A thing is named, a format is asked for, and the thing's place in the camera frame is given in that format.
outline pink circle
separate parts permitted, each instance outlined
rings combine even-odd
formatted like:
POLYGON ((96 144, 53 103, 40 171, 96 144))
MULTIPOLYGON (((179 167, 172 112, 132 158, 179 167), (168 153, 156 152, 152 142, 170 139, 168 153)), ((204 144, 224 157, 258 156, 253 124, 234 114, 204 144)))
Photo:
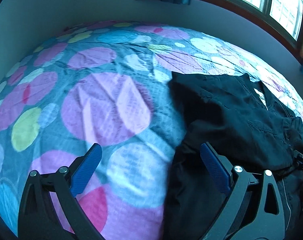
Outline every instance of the pink circle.
POLYGON ((32 106, 43 99, 55 86, 58 79, 56 72, 44 72, 37 76, 30 84, 30 92, 26 105, 32 106))
POLYGON ((112 62, 116 52, 109 48, 96 47, 78 52, 68 62, 70 68, 81 69, 97 67, 112 62))
POLYGON ((149 126, 152 99, 143 85, 116 73, 90 74, 73 87, 61 107, 66 128, 102 146, 123 142, 149 126))
POLYGON ((21 114, 25 105, 38 103, 55 86, 56 72, 45 72, 30 83, 17 85, 0 105, 0 131, 5 130, 21 114))
POLYGON ((104 188, 94 189, 78 202, 94 227, 101 232, 106 224, 108 215, 104 188))
MULTIPOLYGON (((70 166, 71 163, 76 159, 76 157, 77 156, 75 156, 73 154, 70 154, 70 153, 67 153, 67 152, 64 152, 61 150, 47 151, 44 154, 42 154, 39 158, 35 159, 32 162, 32 164, 29 168, 29 172, 32 170, 36 170, 40 174, 54 173, 61 166, 70 166)), ((86 209, 85 213, 87 215, 90 214, 90 211, 87 209, 87 206, 89 206, 87 201, 91 202, 91 201, 93 201, 93 198, 95 198, 96 201, 99 201, 101 203, 100 205, 96 205, 96 208, 100 207, 100 210, 102 210, 102 211, 105 210, 106 211, 105 217, 107 218, 107 205, 106 205, 106 201, 104 202, 104 200, 106 200, 106 197, 104 196, 104 194, 102 194, 102 191, 103 191, 103 189, 101 188, 101 183, 100 183, 97 175, 94 173, 93 176, 91 177, 91 179, 89 180, 84 192, 82 194, 77 195, 77 197, 76 197, 78 200, 79 199, 81 200, 79 203, 82 207, 83 206, 85 207, 85 209, 86 209)), ((68 230, 71 232, 70 225, 61 208, 61 205, 59 203, 56 193, 51 193, 51 198, 52 198, 56 213, 58 215, 58 218, 61 222, 61 225, 63 226, 63 228, 65 230, 68 230)))
POLYGON ((16 72, 14 74, 12 74, 10 76, 10 78, 8 79, 8 85, 14 85, 16 84, 17 82, 19 82, 22 77, 24 76, 24 72, 26 70, 26 66, 23 66, 23 67, 20 67, 16 70, 16 72))
POLYGON ((114 195, 108 184, 103 187, 107 197, 108 217, 101 234, 106 240, 161 239, 163 206, 135 208, 114 195))
POLYGON ((193 56, 182 51, 170 51, 168 54, 157 54, 156 59, 166 69, 183 74, 202 72, 203 67, 193 56))
POLYGON ((97 23, 94 23, 94 24, 91 24, 90 26, 88 26, 87 29, 94 30, 94 29, 98 29, 98 28, 105 28, 107 26, 114 25, 115 23, 117 23, 117 22, 116 21, 97 22, 97 23))
POLYGON ((189 39, 189 34, 178 28, 162 28, 159 26, 138 26, 135 30, 144 33, 154 33, 164 38, 173 40, 189 39))
POLYGON ((43 49, 39 54, 37 59, 34 62, 34 66, 38 67, 44 64, 47 61, 52 60, 54 57, 57 56, 60 52, 62 52, 66 47, 67 43, 57 43, 56 45, 52 46, 48 49, 43 49))

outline screw head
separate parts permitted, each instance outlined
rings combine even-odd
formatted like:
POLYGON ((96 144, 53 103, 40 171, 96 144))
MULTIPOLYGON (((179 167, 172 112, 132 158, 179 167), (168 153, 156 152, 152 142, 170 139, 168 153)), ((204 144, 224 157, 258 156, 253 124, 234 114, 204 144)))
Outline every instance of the screw head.
POLYGON ((265 174, 270 177, 272 175, 272 172, 270 170, 265 170, 265 174))
POLYGON ((68 171, 68 168, 66 166, 62 166, 59 168, 60 173, 66 173, 68 171))
POLYGON ((234 167, 234 170, 235 170, 235 172, 240 173, 240 172, 242 172, 242 171, 243 171, 243 168, 242 168, 242 167, 240 167, 240 166, 235 166, 235 167, 234 167))
POLYGON ((37 171, 31 171, 31 172, 29 173, 29 175, 30 175, 31 177, 35 177, 35 176, 37 175, 37 171))

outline wall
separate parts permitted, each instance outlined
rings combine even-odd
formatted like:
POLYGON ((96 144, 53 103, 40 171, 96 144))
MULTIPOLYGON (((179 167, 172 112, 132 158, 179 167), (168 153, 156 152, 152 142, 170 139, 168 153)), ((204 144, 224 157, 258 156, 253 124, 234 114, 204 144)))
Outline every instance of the wall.
POLYGON ((301 66, 285 47, 246 19, 199 0, 189 6, 135 0, 3 0, 0 79, 27 51, 65 26, 111 19, 162 22, 222 38, 265 60, 303 98, 301 66))

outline bed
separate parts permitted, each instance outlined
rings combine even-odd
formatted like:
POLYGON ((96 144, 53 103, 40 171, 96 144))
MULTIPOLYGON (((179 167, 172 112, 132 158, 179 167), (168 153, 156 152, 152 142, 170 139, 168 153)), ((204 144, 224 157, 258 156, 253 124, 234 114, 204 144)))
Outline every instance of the bed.
POLYGON ((106 240, 159 239, 167 170, 185 134, 167 85, 172 71, 249 73, 303 121, 303 101, 280 73, 218 38, 146 22, 69 28, 0 82, 0 215, 9 228, 17 234, 31 170, 55 172, 97 142, 101 163, 77 196, 85 213, 106 240))

